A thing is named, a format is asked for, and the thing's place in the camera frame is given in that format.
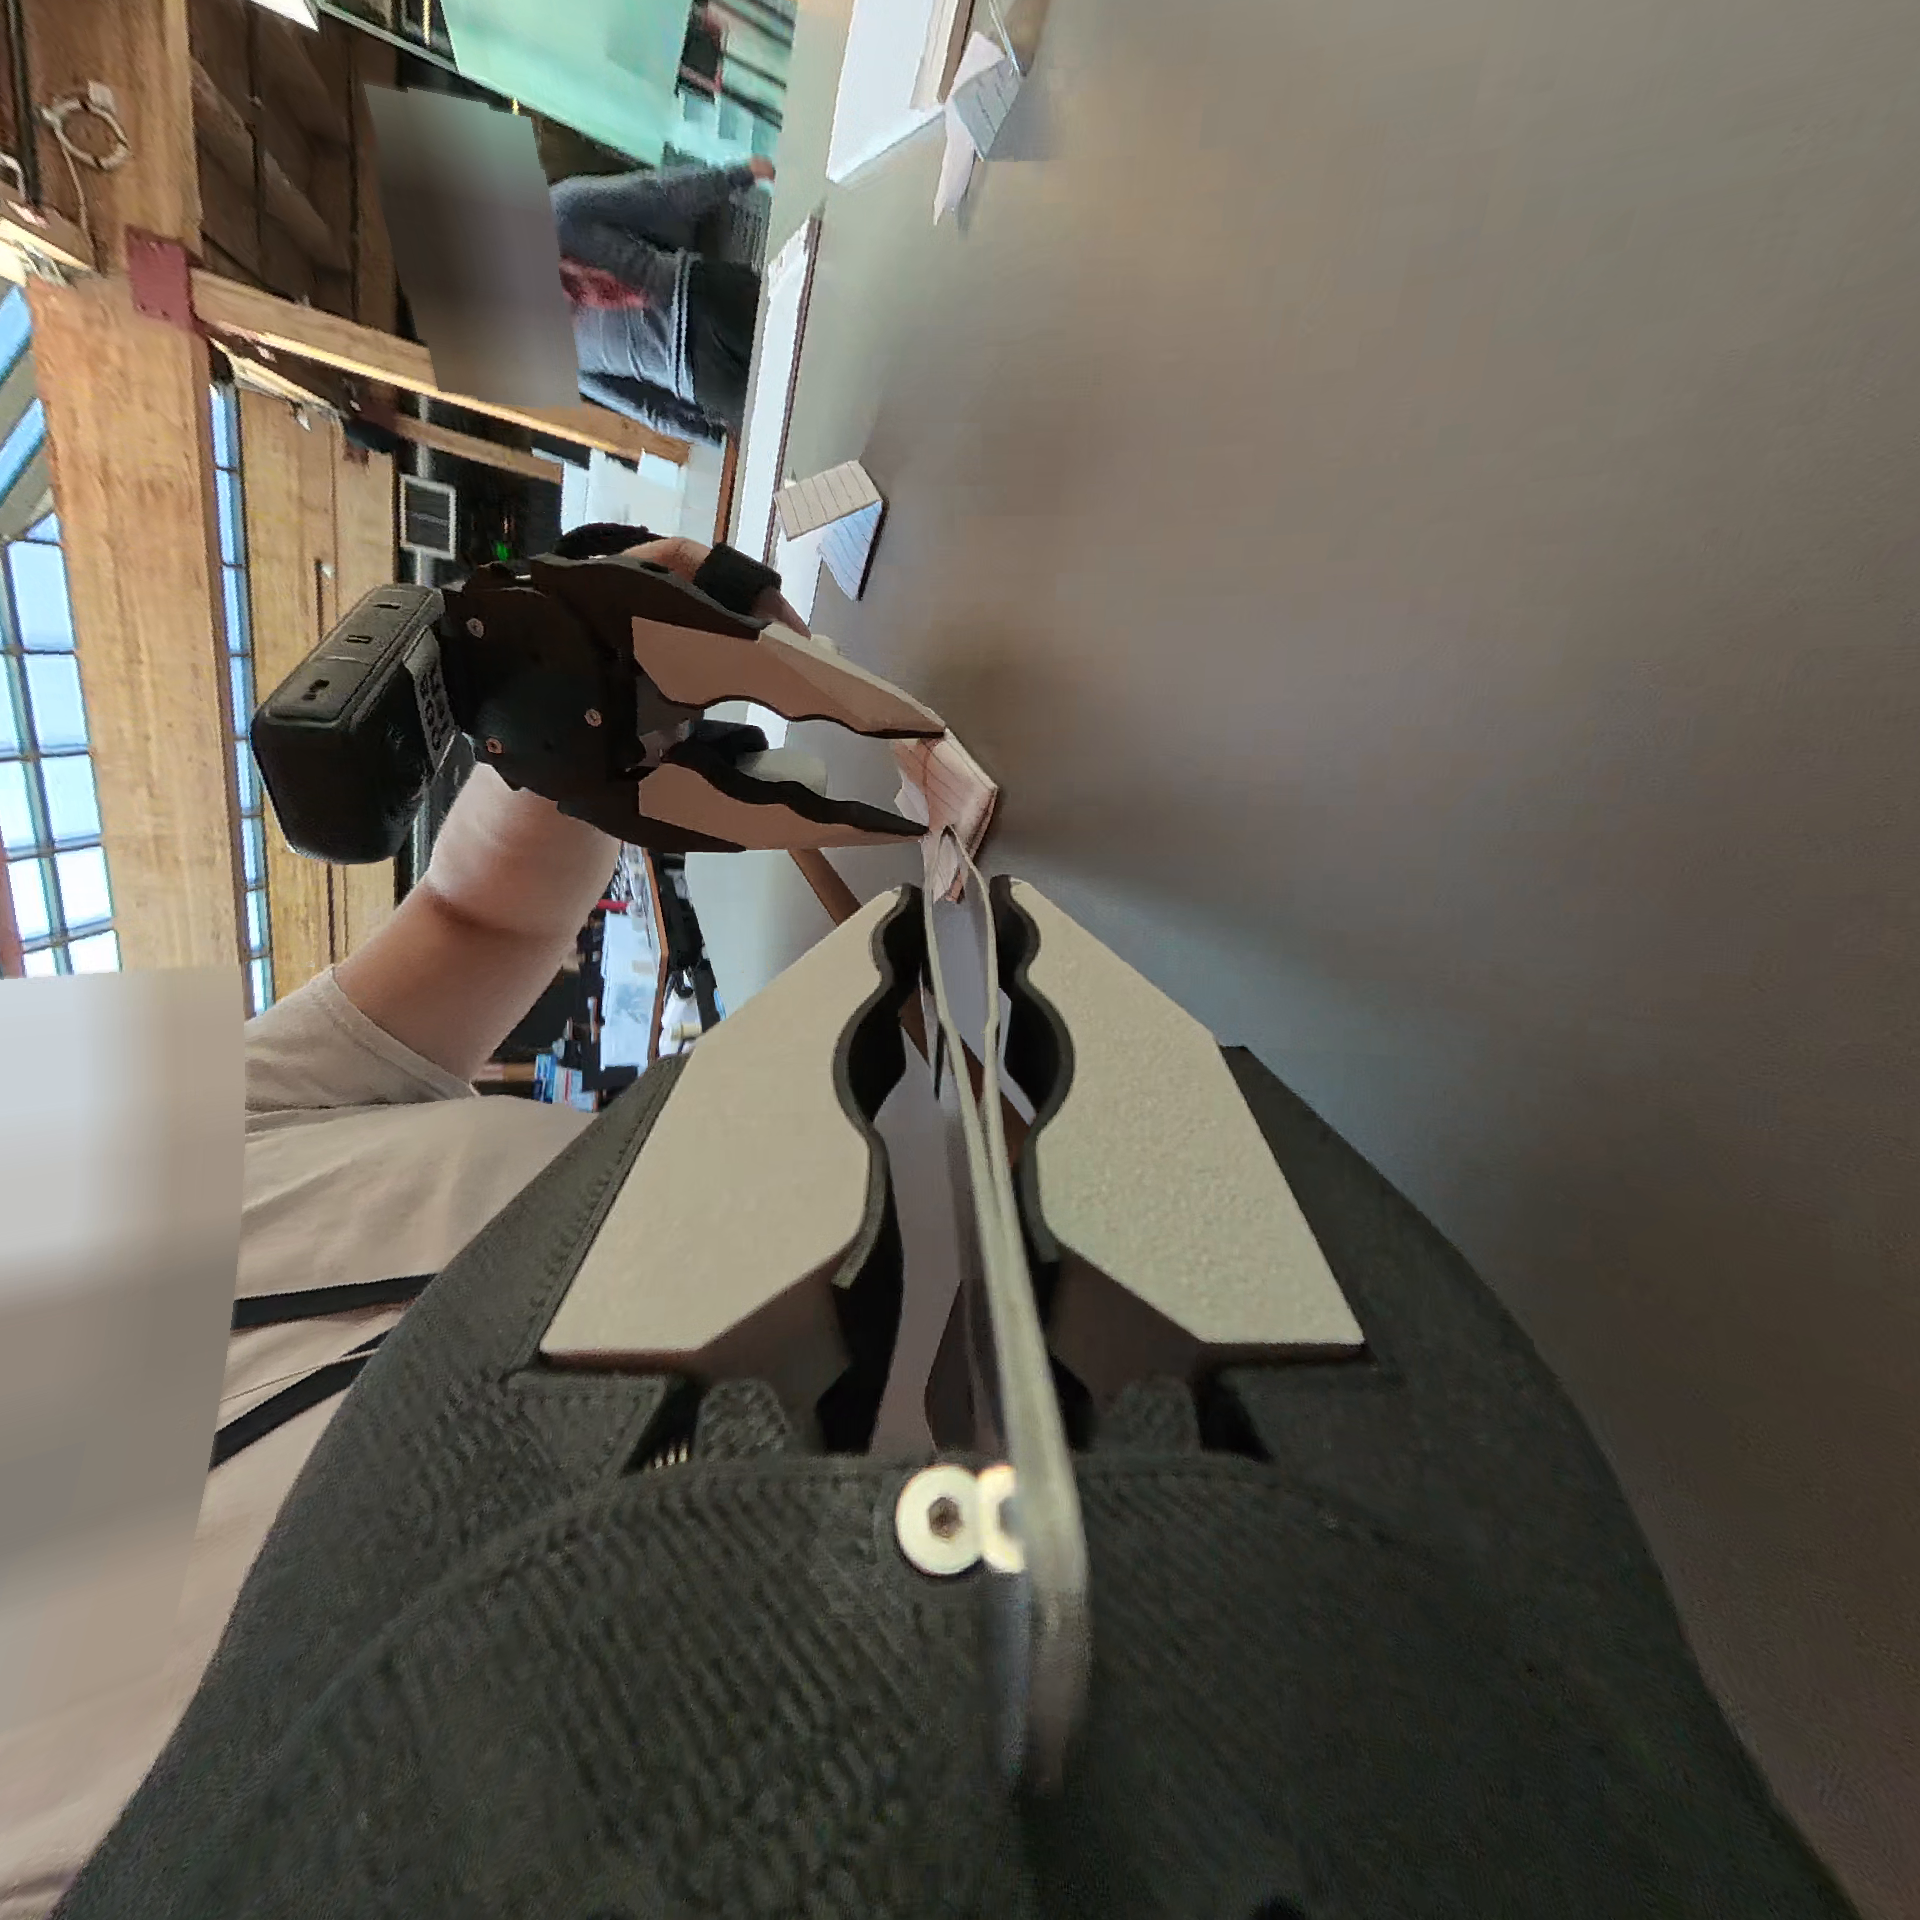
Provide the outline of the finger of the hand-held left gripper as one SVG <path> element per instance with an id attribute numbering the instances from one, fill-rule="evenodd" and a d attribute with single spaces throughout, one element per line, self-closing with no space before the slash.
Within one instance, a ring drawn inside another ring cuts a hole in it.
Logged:
<path id="1" fill-rule="evenodd" d="M 751 701 L 783 723 L 833 723 L 867 741 L 937 741 L 947 723 L 850 656 L 762 628 L 759 637 L 633 619 L 637 671 L 679 709 Z"/>
<path id="2" fill-rule="evenodd" d="M 793 781 L 659 768 L 637 781 L 637 849 L 648 852 L 833 852 L 898 849 L 930 831 L 891 808 L 823 798 Z"/>

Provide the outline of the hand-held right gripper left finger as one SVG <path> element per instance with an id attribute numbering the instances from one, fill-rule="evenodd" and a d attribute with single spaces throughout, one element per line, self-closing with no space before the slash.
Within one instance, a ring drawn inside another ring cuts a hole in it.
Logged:
<path id="1" fill-rule="evenodd" d="M 879 1113 L 920 976 L 925 894 L 891 887 L 686 1055 L 543 1332 L 548 1364 L 759 1381 L 823 1453 L 871 1453 L 907 1295 Z"/>

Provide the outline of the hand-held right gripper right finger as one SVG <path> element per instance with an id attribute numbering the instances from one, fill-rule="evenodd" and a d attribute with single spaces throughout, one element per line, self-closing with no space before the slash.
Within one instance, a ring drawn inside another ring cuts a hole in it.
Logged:
<path id="1" fill-rule="evenodd" d="M 1050 1357 L 1093 1397 L 1355 1361 L 1355 1312 L 1219 1038 L 1043 887 L 998 878 L 990 919 Z"/>

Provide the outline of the lined paper sheet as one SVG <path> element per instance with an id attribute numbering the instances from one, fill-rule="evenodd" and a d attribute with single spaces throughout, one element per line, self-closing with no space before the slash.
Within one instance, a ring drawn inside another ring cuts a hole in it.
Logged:
<path id="1" fill-rule="evenodd" d="M 925 894 L 961 900 L 964 878 L 998 817 L 998 781 L 947 732 L 937 741 L 898 741 L 898 808 L 925 831 Z"/>

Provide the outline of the metal tweezers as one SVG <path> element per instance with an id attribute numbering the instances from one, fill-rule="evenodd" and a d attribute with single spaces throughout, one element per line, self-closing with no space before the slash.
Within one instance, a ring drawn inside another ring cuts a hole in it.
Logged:
<path id="1" fill-rule="evenodd" d="M 998 919 L 961 833 L 937 831 L 935 849 L 930 873 L 947 860 L 961 878 L 961 914 L 978 938 L 986 973 L 978 1038 L 983 1075 L 974 1075 L 970 1029 L 955 1013 L 937 945 L 937 887 L 930 887 L 925 984 L 935 997 L 935 1095 L 947 1123 L 961 1327 L 974 1427 L 986 1455 L 974 1478 L 974 1527 L 1001 1601 L 1001 1748 L 1018 1789 L 1057 1794 L 1093 1688 L 1093 1549 L 1001 1119 Z"/>

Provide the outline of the person's left forearm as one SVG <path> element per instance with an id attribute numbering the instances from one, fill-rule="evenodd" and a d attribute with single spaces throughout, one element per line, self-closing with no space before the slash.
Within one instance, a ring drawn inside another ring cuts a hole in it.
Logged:
<path id="1" fill-rule="evenodd" d="M 472 768 L 430 868 L 334 984 L 409 1055 L 470 1081 L 543 1001 L 622 844 Z"/>

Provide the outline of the grey desk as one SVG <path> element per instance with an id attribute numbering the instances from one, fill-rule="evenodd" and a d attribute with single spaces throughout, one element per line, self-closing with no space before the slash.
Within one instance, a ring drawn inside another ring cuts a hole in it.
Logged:
<path id="1" fill-rule="evenodd" d="M 1007 6 L 823 182 L 815 619 L 998 860 L 1506 1297 L 1733 1721 L 1914 1914 L 1914 6 Z"/>

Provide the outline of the person's left hand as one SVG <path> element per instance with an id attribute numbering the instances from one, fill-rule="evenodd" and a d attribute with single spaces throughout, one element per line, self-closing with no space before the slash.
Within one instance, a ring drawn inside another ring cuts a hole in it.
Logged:
<path id="1" fill-rule="evenodd" d="M 783 628 L 812 637 L 806 619 L 783 598 L 781 573 L 720 547 L 699 547 L 686 538 L 640 541 L 618 555 L 622 570 L 648 584 L 626 580 L 618 590 L 618 628 L 633 623 L 679 628 L 696 637 L 762 637 Z"/>

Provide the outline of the white grid-creased folded paper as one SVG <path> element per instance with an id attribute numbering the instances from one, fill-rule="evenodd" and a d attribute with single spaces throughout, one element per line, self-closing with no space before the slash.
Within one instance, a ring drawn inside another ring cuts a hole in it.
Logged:
<path id="1" fill-rule="evenodd" d="M 775 491 L 781 541 L 804 541 L 862 515 L 883 515 L 883 497 L 862 461 L 793 477 Z"/>

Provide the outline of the beige shirt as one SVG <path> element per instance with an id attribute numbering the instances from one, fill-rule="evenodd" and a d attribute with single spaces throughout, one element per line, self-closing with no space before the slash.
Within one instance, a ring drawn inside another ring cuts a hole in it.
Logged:
<path id="1" fill-rule="evenodd" d="M 401 1317 L 370 1284 L 437 1276 L 592 1119 L 479 1095 L 375 1029 L 334 973 L 245 1029 L 249 1137 L 233 1297 L 355 1287 L 355 1308 L 233 1329 L 216 1427 L 351 1357 Z M 49 1914 L 170 1739 L 245 1577 L 338 1392 L 202 1483 L 164 1664 L 6 1735 L 6 1914 Z"/>

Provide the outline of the wooden beam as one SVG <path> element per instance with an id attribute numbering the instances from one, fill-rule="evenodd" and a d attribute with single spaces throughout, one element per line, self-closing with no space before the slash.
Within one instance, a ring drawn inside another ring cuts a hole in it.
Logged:
<path id="1" fill-rule="evenodd" d="M 280 304 L 277 291 L 260 291 L 252 282 L 233 282 L 214 272 L 191 272 L 191 297 L 196 315 L 214 326 L 225 339 L 245 339 L 252 345 L 323 367 L 334 376 L 351 376 L 381 386 L 418 392 L 430 399 L 452 399 L 488 421 L 504 421 L 512 430 L 592 446 L 618 461 L 659 456 L 677 467 L 688 461 L 688 441 L 661 438 L 648 425 L 637 425 L 609 405 L 597 399 L 566 399 L 566 405 L 519 405 L 519 399 L 483 399 L 464 386 L 452 386 L 437 378 L 430 345 L 406 344 L 399 335 L 351 326 L 342 315 Z"/>

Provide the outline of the window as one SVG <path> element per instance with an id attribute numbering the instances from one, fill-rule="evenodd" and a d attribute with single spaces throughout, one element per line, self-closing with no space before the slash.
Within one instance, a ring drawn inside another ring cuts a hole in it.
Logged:
<path id="1" fill-rule="evenodd" d="M 90 710 L 24 288 L 0 304 L 0 838 L 6 973 L 119 973 Z"/>

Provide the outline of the frosted glass panel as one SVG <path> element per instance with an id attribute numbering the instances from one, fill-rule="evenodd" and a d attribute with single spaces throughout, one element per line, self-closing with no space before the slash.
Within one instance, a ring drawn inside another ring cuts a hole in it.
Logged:
<path id="1" fill-rule="evenodd" d="M 452 60 L 548 123 L 637 162 L 679 128 L 686 0 L 445 0 Z"/>

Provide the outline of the small folded lined paper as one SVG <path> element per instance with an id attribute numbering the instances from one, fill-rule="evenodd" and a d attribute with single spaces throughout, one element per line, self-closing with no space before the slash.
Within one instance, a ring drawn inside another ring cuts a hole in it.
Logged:
<path id="1" fill-rule="evenodd" d="M 1025 65 L 1009 40 L 974 32 L 947 91 L 947 131 L 964 136 L 974 158 L 990 158 L 1018 104 Z"/>

